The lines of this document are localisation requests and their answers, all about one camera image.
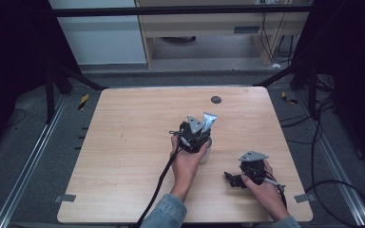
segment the denim sleeve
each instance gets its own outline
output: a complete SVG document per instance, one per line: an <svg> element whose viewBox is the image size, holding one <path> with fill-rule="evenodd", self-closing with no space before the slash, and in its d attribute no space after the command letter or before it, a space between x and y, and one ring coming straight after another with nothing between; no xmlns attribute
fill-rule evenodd
<svg viewBox="0 0 365 228"><path fill-rule="evenodd" d="M172 194L165 194L144 220L141 228L180 228L185 216L186 207L183 202Z"/></svg>
<svg viewBox="0 0 365 228"><path fill-rule="evenodd" d="M301 228L301 226L293 216L290 216L278 221L271 228Z"/></svg>

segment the tabletop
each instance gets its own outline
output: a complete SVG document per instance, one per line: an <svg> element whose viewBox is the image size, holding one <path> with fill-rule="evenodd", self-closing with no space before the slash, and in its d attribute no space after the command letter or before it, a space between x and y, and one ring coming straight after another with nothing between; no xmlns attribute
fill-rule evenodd
<svg viewBox="0 0 365 228"><path fill-rule="evenodd" d="M212 103L214 96L221 103ZM187 115L202 120L203 112L219 117L212 126L209 160L200 164L185 201L185 222L271 221L248 189L232 188L223 175L238 175L239 157L248 150L269 155L275 178L287 186L291 215L312 219L309 203L294 199L304 190L268 91L215 86L104 90L67 187L76 199L62 202L58 220L136 222L169 159L169 131L178 130ZM155 203L173 183L169 170Z"/></svg>

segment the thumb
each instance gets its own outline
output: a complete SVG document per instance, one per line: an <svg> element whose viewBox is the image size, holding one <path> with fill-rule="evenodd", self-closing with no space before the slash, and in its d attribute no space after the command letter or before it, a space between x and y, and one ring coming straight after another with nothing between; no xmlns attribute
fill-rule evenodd
<svg viewBox="0 0 365 228"><path fill-rule="evenodd" d="M254 185L256 185L253 180L251 180L249 177L247 177L244 174L241 174L242 182L244 182L245 186L247 186L249 189L252 189Z"/></svg>

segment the person's arm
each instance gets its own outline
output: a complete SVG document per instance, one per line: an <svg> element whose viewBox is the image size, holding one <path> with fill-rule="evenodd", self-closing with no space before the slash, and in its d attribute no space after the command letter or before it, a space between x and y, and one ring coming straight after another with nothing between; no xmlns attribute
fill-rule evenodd
<svg viewBox="0 0 365 228"><path fill-rule="evenodd" d="M264 160L263 162L266 171L272 175L271 165L269 165L267 160ZM284 206L276 186L268 182L257 185L245 175L241 175L241 178L257 201L265 208L271 219L275 222L274 228L300 227Z"/></svg>
<svg viewBox="0 0 365 228"><path fill-rule="evenodd" d="M177 136L171 138L172 151L177 147ZM147 216L141 228L151 227L181 227L186 216L186 207L183 204L191 188L192 181L197 174L201 158L206 153L206 143L196 154L190 154L184 150L179 152L173 162L174 186L170 194L166 194L156 204L155 209Z"/></svg>

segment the right hand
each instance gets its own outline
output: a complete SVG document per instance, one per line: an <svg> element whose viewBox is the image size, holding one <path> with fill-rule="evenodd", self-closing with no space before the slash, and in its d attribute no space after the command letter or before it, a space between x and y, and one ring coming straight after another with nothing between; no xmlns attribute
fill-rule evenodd
<svg viewBox="0 0 365 228"><path fill-rule="evenodd" d="M263 161L265 169L272 175L272 167L267 160ZM269 216L274 221L279 221L290 216L286 207L284 206L278 189L271 183L263 182L261 185L256 185L250 178L245 175L241 175L242 181L248 189L253 193L257 201L263 208L269 213Z"/></svg>
<svg viewBox="0 0 365 228"><path fill-rule="evenodd" d="M176 151L178 146L178 136L171 137L172 150L170 156ZM184 150L177 154L173 162L174 186L171 194L178 197L182 202L185 201L188 191L191 188L192 181L197 174L198 165L201 158L205 155L209 142L206 142L198 153L188 153Z"/></svg>

